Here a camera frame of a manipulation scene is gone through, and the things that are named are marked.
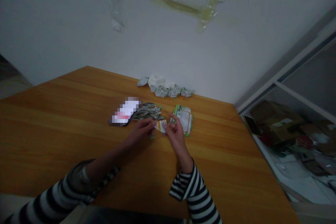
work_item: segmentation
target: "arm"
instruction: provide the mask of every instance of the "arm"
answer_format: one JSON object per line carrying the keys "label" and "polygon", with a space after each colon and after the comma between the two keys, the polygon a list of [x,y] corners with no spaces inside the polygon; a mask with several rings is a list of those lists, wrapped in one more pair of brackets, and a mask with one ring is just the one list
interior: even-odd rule
{"label": "arm", "polygon": [[5,223],[59,223],[79,204],[88,205],[119,172],[116,160],[154,130],[152,119],[139,121],[115,149],[77,164],[54,186],[11,215]]}
{"label": "arm", "polygon": [[175,177],[169,194],[179,201],[187,199],[193,223],[222,223],[204,179],[188,152],[181,122],[175,115],[169,115],[176,124],[169,123],[165,131],[181,164],[181,171]]}

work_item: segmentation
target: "black and white striped shirt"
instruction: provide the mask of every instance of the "black and white striped shirt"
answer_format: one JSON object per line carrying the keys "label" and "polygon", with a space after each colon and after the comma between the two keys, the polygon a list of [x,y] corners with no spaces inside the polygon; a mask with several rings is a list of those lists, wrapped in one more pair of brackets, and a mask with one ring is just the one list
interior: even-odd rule
{"label": "black and white striped shirt", "polygon": [[182,201],[187,199],[193,223],[222,223],[204,180],[195,163],[190,174],[179,172],[170,188],[169,194]]}
{"label": "black and white striped shirt", "polygon": [[5,223],[59,223],[76,206],[89,205],[98,192],[119,172],[112,169],[99,184],[91,185],[86,175],[85,165],[92,160],[76,165],[61,181],[27,203],[17,213],[6,219]]}
{"label": "black and white striped shirt", "polygon": [[[92,185],[85,171],[85,165],[90,162],[92,160],[76,165],[65,178],[23,206],[19,212],[7,218],[5,223],[59,223],[76,206],[89,205],[98,192],[120,171],[116,167],[104,177],[103,181]],[[191,174],[180,172],[176,176],[169,194],[179,201],[187,199],[193,223],[222,223],[195,164]]]}

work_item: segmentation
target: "white wall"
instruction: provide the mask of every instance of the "white wall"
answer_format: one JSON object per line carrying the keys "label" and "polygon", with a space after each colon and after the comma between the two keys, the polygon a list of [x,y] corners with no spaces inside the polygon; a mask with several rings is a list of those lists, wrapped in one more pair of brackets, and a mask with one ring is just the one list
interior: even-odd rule
{"label": "white wall", "polygon": [[150,0],[123,0],[113,31],[102,0],[0,0],[0,53],[34,85],[85,65],[160,74],[234,103],[336,0],[226,0],[204,33]]}

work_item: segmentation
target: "pile of packets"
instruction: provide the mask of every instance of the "pile of packets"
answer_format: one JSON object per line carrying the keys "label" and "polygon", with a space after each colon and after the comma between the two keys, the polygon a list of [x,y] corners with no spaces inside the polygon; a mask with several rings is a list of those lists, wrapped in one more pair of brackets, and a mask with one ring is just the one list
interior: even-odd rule
{"label": "pile of packets", "polygon": [[[190,137],[191,129],[193,128],[193,120],[194,117],[191,113],[191,108],[176,105],[174,108],[173,114],[177,116],[180,119],[180,122],[182,124],[183,132],[185,137]],[[175,123],[175,120],[173,118],[170,119],[171,122]]]}
{"label": "pile of packets", "polygon": [[179,87],[173,82],[165,81],[164,78],[158,78],[154,75],[150,77],[141,78],[137,86],[149,85],[150,91],[155,93],[157,97],[166,98],[167,96],[171,98],[176,98],[178,95],[189,98],[195,92],[195,90],[189,90],[184,87]]}
{"label": "pile of packets", "polygon": [[[156,107],[155,103],[144,103],[142,104],[142,107],[139,108],[132,116],[132,119],[135,121],[140,121],[143,119],[151,118],[153,120],[158,120],[156,123],[155,128],[162,133],[166,133],[163,126],[167,124],[167,121],[165,118],[161,115],[162,106]],[[150,137],[150,139],[154,140],[154,133]]]}
{"label": "pile of packets", "polygon": [[161,115],[162,106],[156,107],[154,103],[144,103],[142,107],[139,108],[132,116],[133,120],[140,121],[147,118],[152,118],[153,120],[163,120],[165,119]]}

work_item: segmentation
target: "table surface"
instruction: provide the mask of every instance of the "table surface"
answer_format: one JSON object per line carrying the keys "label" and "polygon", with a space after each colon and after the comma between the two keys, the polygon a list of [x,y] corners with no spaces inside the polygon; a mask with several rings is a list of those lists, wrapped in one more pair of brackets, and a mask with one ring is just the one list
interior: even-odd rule
{"label": "table surface", "polygon": [[[135,122],[110,127],[123,97],[176,104],[194,115],[186,145],[227,223],[299,223],[290,203],[232,104],[193,95],[156,97],[137,80],[84,67],[0,101],[0,193],[37,196],[76,163],[119,144]],[[156,130],[121,161],[121,172],[95,204],[188,218],[186,202],[169,196],[177,159],[169,139]]]}

